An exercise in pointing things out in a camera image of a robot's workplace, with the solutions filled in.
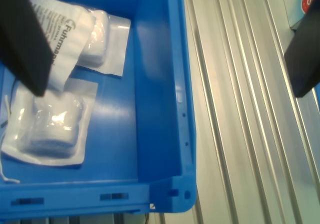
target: gauze roll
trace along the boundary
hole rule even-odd
[[[61,156],[74,154],[84,109],[82,97],[47,91],[42,98],[34,97],[33,102],[35,117],[29,143],[22,142],[20,148]]]
[[[96,22],[79,59],[89,61],[92,65],[100,66],[106,57],[108,15],[102,10],[89,10],[89,13],[95,18]]]
[[[57,0],[30,0],[53,52],[49,85],[63,91],[94,29],[95,18],[84,8]]]
[[[64,92],[35,97],[19,84],[1,151],[39,165],[81,164],[97,85],[69,78]]]

